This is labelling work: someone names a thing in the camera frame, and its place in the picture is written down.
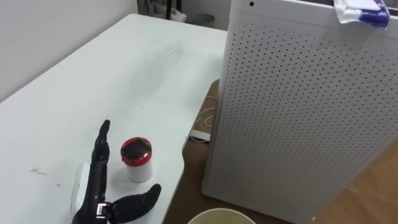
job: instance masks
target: perforated panel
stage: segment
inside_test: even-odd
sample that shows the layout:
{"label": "perforated panel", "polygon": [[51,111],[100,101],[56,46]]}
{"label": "perforated panel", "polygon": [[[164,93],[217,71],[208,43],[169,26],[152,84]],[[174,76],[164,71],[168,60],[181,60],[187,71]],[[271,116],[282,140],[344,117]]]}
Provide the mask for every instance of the perforated panel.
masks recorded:
{"label": "perforated panel", "polygon": [[203,191],[309,222],[397,136],[397,41],[238,21]]}

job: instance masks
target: red cap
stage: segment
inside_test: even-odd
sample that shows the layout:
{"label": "red cap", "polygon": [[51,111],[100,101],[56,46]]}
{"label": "red cap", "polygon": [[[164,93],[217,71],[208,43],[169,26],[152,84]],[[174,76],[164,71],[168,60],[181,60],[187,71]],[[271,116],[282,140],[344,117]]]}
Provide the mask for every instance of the red cap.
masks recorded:
{"label": "red cap", "polygon": [[[136,142],[138,139],[144,142],[146,146],[144,149],[142,147],[139,149],[134,147],[133,143]],[[148,161],[150,161],[152,157],[152,146],[146,138],[135,137],[127,140],[122,145],[120,153],[122,155],[122,161],[127,166],[139,167],[145,165]]]}

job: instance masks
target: beige bowl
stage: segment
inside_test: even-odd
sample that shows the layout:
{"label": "beige bowl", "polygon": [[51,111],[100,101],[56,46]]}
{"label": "beige bowl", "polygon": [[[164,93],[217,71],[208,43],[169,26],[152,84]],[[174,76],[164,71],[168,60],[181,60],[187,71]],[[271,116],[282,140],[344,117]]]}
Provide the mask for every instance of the beige bowl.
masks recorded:
{"label": "beige bowl", "polygon": [[188,224],[256,224],[249,217],[240,212],[226,209],[214,208],[202,212],[192,218]]}

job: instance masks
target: wooden floor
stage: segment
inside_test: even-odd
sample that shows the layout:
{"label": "wooden floor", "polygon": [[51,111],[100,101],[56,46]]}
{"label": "wooden floor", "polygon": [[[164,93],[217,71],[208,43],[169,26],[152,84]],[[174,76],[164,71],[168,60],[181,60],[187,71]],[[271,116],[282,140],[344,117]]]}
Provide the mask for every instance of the wooden floor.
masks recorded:
{"label": "wooden floor", "polygon": [[[217,97],[218,82],[212,84],[208,96]],[[214,107],[216,101],[207,98],[201,111]],[[211,132],[201,115],[194,129]],[[201,180],[208,154],[208,144],[189,141],[183,150],[185,170],[164,220],[165,224],[186,224],[202,211],[224,207],[238,210],[257,224],[287,223],[245,208],[237,207],[201,194]],[[315,219],[316,224],[398,224],[398,141],[342,191]]]}

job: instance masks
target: white table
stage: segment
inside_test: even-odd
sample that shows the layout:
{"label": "white table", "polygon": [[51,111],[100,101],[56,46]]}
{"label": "white table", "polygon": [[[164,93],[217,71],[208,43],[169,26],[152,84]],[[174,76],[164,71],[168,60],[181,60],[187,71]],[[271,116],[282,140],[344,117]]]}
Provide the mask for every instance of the white table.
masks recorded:
{"label": "white table", "polygon": [[[162,223],[187,136],[220,76],[225,40],[224,31],[130,15],[3,101],[2,222],[70,223],[77,165],[90,163],[100,125],[110,119],[106,198],[160,183],[153,211],[133,223]],[[134,136],[154,147],[155,174],[144,184],[128,181],[121,162],[122,143]]]}

